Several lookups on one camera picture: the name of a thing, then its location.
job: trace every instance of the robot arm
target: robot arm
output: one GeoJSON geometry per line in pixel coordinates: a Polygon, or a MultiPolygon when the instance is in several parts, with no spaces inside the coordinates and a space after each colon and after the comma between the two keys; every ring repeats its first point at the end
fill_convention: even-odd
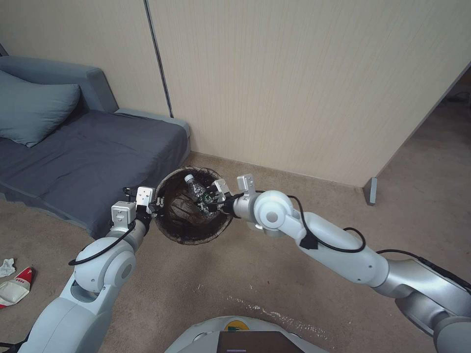
{"type": "MultiPolygon", "coordinates": [[[[304,212],[303,220],[282,192],[256,192],[251,174],[239,176],[237,183],[241,193],[231,195],[223,179],[215,181],[217,202],[212,203],[213,207],[217,205],[222,212],[242,218],[252,229],[270,236],[287,234],[302,252],[348,281],[395,298],[406,317],[433,335],[439,353],[469,351],[471,295],[450,276],[415,259],[385,259],[357,237],[314,213],[304,212]],[[319,244],[307,244],[305,225],[319,244]]],[[[64,290],[41,313],[19,352],[98,351],[119,290],[134,271],[134,254],[149,229],[154,198],[155,189],[140,187],[136,203],[118,202],[111,208],[110,232],[79,253],[64,290]]]]}
{"type": "Polygon", "coordinates": [[[113,227],[71,261],[76,263],[74,272],[60,296],[39,315],[20,353],[98,351],[119,291],[134,272],[134,254],[149,230],[154,193],[153,188],[139,187],[136,202],[111,207],[113,227]]]}
{"type": "MultiPolygon", "coordinates": [[[[287,234],[299,249],[353,283],[370,286],[391,298],[401,312],[418,328],[434,337],[439,353],[468,352],[471,347],[471,295],[465,288],[445,277],[445,270],[434,271],[416,259],[385,259],[365,246],[359,252],[340,252],[318,244],[317,249],[303,245],[307,237],[300,213],[288,196],[279,191],[255,191],[251,174],[239,176],[243,195],[227,210],[271,236],[287,234]]],[[[309,230],[326,244],[354,250],[361,249],[357,237],[322,217],[304,212],[309,230]]]]}

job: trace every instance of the black cable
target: black cable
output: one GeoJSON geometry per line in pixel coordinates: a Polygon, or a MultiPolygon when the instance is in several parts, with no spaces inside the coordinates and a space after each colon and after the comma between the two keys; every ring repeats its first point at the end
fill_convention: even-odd
{"type": "Polygon", "coordinates": [[[413,257],[416,260],[418,260],[419,262],[423,263],[424,265],[430,267],[432,270],[439,273],[443,277],[446,277],[446,278],[454,281],[455,283],[459,284],[471,295],[471,284],[470,283],[466,282],[464,279],[458,277],[454,273],[452,273],[448,270],[445,270],[444,268],[442,268],[438,265],[435,265],[433,262],[427,260],[426,258],[424,258],[422,256],[415,255],[414,253],[411,253],[411,252],[407,252],[407,251],[404,251],[404,250],[398,250],[398,249],[384,249],[384,250],[377,251],[376,253],[382,254],[382,253],[385,253],[385,252],[397,252],[397,253],[401,253],[401,254],[413,257]]]}
{"type": "Polygon", "coordinates": [[[366,240],[365,240],[365,237],[363,236],[363,234],[358,230],[358,229],[355,229],[355,228],[352,228],[352,227],[347,227],[347,228],[344,228],[343,230],[352,230],[354,231],[355,233],[357,233],[359,235],[359,237],[361,238],[362,240],[362,244],[359,248],[357,249],[343,249],[343,248],[338,248],[336,246],[333,246],[333,245],[330,245],[330,244],[327,244],[326,242],[320,240],[318,237],[316,237],[314,235],[314,233],[308,228],[308,225],[306,224],[306,220],[304,219],[304,211],[303,211],[303,205],[301,204],[301,201],[296,197],[296,196],[293,196],[293,195],[287,195],[290,199],[295,199],[296,202],[298,202],[298,206],[299,206],[299,213],[301,213],[301,220],[303,221],[303,225],[304,225],[304,228],[306,229],[306,236],[311,236],[313,237],[318,243],[321,243],[323,246],[325,246],[326,248],[329,248],[329,249],[332,249],[332,250],[335,250],[335,251],[338,251],[338,252],[348,252],[348,253],[355,253],[355,252],[360,252],[362,251],[365,246],[366,246],[366,240]]]}
{"type": "Polygon", "coordinates": [[[382,254],[382,253],[385,253],[385,252],[403,253],[404,255],[409,255],[410,257],[416,258],[417,260],[419,260],[421,258],[420,256],[417,256],[417,255],[415,255],[411,252],[407,252],[407,251],[404,251],[404,250],[397,250],[397,249],[384,249],[384,250],[377,251],[376,253],[382,254]]]}
{"type": "Polygon", "coordinates": [[[112,247],[114,247],[116,244],[118,244],[121,240],[123,240],[124,238],[126,238],[126,236],[132,232],[132,230],[136,227],[136,221],[132,221],[130,224],[129,224],[129,229],[126,231],[126,233],[124,233],[123,235],[121,235],[118,239],[116,239],[115,242],[113,242],[112,244],[108,245],[106,248],[104,248],[103,250],[97,252],[96,254],[94,255],[91,255],[83,260],[79,260],[77,261],[77,259],[75,260],[70,260],[69,261],[69,266],[75,266],[75,265],[80,265],[82,263],[85,263],[85,262],[88,262],[90,260],[93,260],[94,258],[97,258],[98,256],[100,255],[103,255],[105,252],[107,252],[108,250],[110,250],[112,247]]]}

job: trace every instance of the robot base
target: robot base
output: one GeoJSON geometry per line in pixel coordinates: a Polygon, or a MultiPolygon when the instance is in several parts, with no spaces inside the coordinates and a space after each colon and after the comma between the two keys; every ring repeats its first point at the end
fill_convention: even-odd
{"type": "MultiPolygon", "coordinates": [[[[231,332],[231,334],[239,334],[239,332],[253,332],[254,334],[279,332],[292,343],[291,346],[293,350],[289,352],[326,353],[323,349],[314,346],[293,333],[287,332],[276,324],[245,316],[220,316],[195,324],[182,333],[165,353],[216,352],[215,348],[217,348],[217,352],[219,352],[221,348],[220,336],[227,333],[227,326],[234,321],[237,321],[239,325],[245,325],[249,329],[234,333],[231,332]]],[[[244,343],[241,342],[237,347],[238,349],[235,351],[244,352],[243,347],[244,343]]]]}

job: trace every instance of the clear plastic bottle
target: clear plastic bottle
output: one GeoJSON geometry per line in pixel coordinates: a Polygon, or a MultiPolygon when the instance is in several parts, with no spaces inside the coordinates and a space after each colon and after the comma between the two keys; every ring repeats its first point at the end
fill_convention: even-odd
{"type": "Polygon", "coordinates": [[[206,192],[206,188],[193,175],[188,174],[185,176],[185,181],[188,184],[188,191],[193,201],[197,201],[206,192]]]}

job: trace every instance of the red and white package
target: red and white package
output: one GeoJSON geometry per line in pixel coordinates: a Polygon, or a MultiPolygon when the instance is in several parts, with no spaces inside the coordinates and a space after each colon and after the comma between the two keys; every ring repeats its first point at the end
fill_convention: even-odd
{"type": "Polygon", "coordinates": [[[23,299],[29,293],[32,278],[33,269],[26,267],[15,278],[0,284],[0,309],[23,299]]]}

